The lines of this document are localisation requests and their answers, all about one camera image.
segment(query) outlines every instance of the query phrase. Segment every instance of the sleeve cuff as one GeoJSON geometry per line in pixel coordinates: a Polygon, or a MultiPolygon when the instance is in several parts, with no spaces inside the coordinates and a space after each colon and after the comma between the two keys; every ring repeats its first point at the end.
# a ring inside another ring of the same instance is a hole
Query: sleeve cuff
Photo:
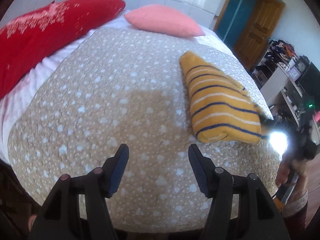
{"type": "Polygon", "coordinates": [[[307,201],[308,201],[308,191],[300,199],[285,205],[282,210],[282,214],[281,214],[282,217],[287,218],[298,213],[307,204],[307,201]]]}

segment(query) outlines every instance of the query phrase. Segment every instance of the black screen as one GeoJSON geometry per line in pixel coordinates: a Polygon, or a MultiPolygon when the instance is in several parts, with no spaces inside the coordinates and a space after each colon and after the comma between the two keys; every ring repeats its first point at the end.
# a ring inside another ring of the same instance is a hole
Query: black screen
{"type": "Polygon", "coordinates": [[[320,71],[311,63],[298,81],[305,92],[314,99],[316,109],[320,109],[320,71]]]}

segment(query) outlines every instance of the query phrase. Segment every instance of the metal rivet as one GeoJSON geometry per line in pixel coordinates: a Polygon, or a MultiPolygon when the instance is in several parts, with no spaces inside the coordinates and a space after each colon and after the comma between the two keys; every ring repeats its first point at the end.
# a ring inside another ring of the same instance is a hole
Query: metal rivet
{"type": "Polygon", "coordinates": [[[223,168],[217,167],[217,168],[214,169],[214,171],[215,171],[216,173],[218,173],[218,174],[221,174],[221,173],[223,173],[223,168]]]}
{"type": "Polygon", "coordinates": [[[250,173],[249,177],[250,177],[250,179],[253,179],[253,180],[258,178],[258,176],[256,174],[254,174],[254,173],[250,173]]]}
{"type": "Polygon", "coordinates": [[[68,179],[69,178],[69,174],[62,174],[61,176],[60,176],[60,179],[61,180],[66,180],[66,179],[68,179]]]}
{"type": "Polygon", "coordinates": [[[101,168],[101,167],[98,167],[98,168],[95,168],[95,169],[93,170],[93,173],[94,173],[94,174],[100,174],[102,171],[103,171],[102,168],[101,168]]]}

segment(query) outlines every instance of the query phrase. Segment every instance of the folded towel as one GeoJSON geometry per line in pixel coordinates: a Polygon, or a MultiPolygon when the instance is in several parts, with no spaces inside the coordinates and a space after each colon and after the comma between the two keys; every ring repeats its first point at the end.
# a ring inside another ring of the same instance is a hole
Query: folded towel
{"type": "Polygon", "coordinates": [[[182,55],[180,65],[189,87],[192,127],[199,141],[260,142],[261,110],[239,82],[191,51],[182,55]]]}

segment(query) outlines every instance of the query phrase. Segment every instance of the red pillow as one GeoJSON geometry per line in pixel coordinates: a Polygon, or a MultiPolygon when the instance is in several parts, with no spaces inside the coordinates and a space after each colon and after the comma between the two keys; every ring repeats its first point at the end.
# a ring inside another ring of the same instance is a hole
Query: red pillow
{"type": "Polygon", "coordinates": [[[66,0],[15,18],[0,30],[0,99],[44,57],[115,18],[122,0],[66,0]]]}

